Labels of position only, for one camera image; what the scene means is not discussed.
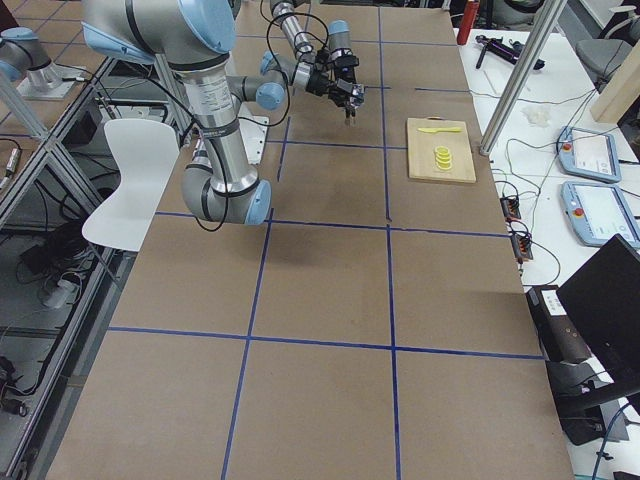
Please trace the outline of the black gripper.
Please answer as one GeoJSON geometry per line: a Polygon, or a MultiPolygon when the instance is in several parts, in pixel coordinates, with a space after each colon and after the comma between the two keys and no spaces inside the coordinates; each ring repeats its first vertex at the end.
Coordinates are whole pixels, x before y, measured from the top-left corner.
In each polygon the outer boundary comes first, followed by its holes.
{"type": "Polygon", "coordinates": [[[338,95],[350,95],[351,85],[358,84],[355,69],[358,57],[351,49],[335,49],[329,55],[328,66],[333,73],[335,90],[338,95]]]}
{"type": "Polygon", "coordinates": [[[356,106],[350,95],[339,95],[336,82],[322,73],[313,72],[306,84],[305,91],[318,97],[326,96],[344,111],[354,111],[356,106]]]}

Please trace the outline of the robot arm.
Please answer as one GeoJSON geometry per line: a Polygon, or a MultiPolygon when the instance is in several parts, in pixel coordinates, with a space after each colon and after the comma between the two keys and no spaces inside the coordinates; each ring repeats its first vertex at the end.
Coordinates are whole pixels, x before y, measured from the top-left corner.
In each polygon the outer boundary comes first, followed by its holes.
{"type": "Polygon", "coordinates": [[[244,103],[276,110],[292,87],[326,96],[353,118],[364,101],[347,22],[326,25],[320,48],[299,23],[298,2],[273,1],[271,25],[295,55],[267,50],[260,74],[231,76],[226,65],[236,43],[237,8],[228,1],[86,1],[83,30],[93,50],[124,62],[151,65],[165,57],[186,93],[184,111],[200,132],[186,167],[182,195],[199,220],[259,225],[268,216],[271,185],[250,163],[241,132],[244,103]]]}
{"type": "Polygon", "coordinates": [[[356,79],[359,59],[352,50],[349,25],[344,20],[323,24],[325,37],[319,40],[302,28],[296,12],[298,1],[272,1],[270,25],[280,28],[294,58],[288,60],[268,48],[260,73],[284,75],[285,82],[316,96],[326,96],[344,108],[355,108],[364,100],[365,89],[356,79]]]}

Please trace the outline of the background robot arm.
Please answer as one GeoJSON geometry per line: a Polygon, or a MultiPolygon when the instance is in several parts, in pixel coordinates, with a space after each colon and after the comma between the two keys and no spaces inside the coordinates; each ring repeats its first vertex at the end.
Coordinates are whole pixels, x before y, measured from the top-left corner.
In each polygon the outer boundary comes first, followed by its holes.
{"type": "Polygon", "coordinates": [[[62,100],[84,80],[80,68],[56,64],[27,27],[1,32],[1,72],[10,82],[18,82],[18,92],[29,100],[62,100]]]}

